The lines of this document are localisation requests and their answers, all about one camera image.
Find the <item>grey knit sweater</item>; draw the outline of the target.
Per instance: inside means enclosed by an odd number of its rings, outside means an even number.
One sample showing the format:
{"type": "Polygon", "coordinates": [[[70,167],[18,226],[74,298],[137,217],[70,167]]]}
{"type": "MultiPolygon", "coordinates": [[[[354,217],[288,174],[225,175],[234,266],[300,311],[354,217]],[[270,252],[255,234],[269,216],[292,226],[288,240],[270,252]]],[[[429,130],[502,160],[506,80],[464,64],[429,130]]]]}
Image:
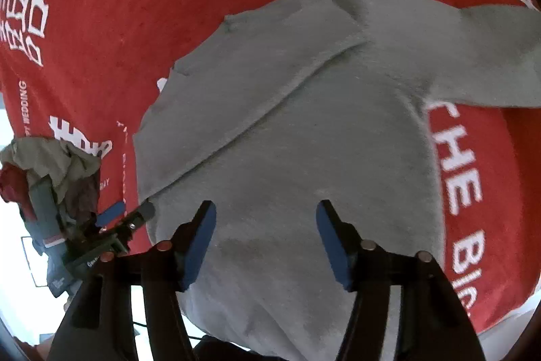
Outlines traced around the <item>grey knit sweater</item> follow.
{"type": "Polygon", "coordinates": [[[214,337],[288,360],[335,356],[352,296],[314,212],[329,199],[404,255],[478,263],[486,229],[452,244],[445,217],[488,199],[466,130],[428,113],[540,105],[540,15],[434,0],[276,0],[226,17],[178,60],[134,137],[138,194],[172,236],[203,200],[218,229],[181,299],[214,337]]]}

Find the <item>dark maroon garment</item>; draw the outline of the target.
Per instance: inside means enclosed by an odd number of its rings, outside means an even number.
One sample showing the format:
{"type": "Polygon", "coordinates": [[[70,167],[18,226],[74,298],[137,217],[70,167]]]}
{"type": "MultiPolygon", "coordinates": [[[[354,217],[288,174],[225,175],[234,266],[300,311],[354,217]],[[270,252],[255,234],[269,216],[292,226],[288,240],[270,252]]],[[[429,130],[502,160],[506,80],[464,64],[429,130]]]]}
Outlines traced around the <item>dark maroon garment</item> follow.
{"type": "Polygon", "coordinates": [[[95,228],[99,199],[99,173],[72,182],[62,207],[62,222],[68,236],[84,235],[95,228]]]}

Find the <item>olive green garment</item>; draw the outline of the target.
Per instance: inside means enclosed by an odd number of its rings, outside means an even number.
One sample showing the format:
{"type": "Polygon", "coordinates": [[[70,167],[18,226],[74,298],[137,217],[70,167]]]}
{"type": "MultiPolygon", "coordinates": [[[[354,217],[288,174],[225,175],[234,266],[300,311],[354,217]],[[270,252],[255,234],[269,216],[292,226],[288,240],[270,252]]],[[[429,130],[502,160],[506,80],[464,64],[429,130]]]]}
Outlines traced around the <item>olive green garment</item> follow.
{"type": "Polygon", "coordinates": [[[1,162],[25,171],[30,187],[49,177],[58,202],[76,182],[94,177],[101,168],[100,158],[72,143],[37,136],[14,138],[1,151],[1,162]]]}

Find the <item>dark teal garment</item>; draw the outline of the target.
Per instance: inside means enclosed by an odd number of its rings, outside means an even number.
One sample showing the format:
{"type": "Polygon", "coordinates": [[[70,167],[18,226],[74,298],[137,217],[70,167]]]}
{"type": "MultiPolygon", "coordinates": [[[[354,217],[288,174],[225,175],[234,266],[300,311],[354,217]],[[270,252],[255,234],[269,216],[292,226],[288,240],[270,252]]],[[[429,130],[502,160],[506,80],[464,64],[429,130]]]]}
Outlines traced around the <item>dark teal garment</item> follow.
{"type": "Polygon", "coordinates": [[[37,218],[33,236],[49,256],[62,258],[67,252],[67,239],[51,179],[44,177],[35,183],[29,190],[29,198],[37,218]]]}

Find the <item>red garment in pile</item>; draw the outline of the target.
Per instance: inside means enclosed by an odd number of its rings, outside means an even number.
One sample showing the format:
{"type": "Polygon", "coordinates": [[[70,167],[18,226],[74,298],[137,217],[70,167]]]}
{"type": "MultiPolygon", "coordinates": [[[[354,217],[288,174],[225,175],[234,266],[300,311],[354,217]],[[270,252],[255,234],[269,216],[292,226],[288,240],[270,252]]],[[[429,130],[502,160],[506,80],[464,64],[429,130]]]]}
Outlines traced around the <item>red garment in pile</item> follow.
{"type": "Polygon", "coordinates": [[[15,202],[25,222],[36,222],[37,217],[29,198],[27,172],[6,163],[1,168],[1,197],[5,202],[15,202]]]}

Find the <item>red printed bed blanket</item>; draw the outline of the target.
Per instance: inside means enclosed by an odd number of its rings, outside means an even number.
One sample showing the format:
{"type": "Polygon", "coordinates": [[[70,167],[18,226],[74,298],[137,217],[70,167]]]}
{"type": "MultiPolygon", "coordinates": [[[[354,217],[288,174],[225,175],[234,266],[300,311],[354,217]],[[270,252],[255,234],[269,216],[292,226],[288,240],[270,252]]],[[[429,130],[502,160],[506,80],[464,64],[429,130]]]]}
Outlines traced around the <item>red printed bed blanket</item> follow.
{"type": "MultiPolygon", "coordinates": [[[[19,136],[103,155],[102,206],[136,201],[130,137],[177,58],[224,15],[272,0],[1,0],[1,90],[19,136]]],[[[539,0],[438,0],[455,7],[539,0]]],[[[520,307],[540,275],[540,113],[438,105],[446,272],[475,328],[520,307]]]]}

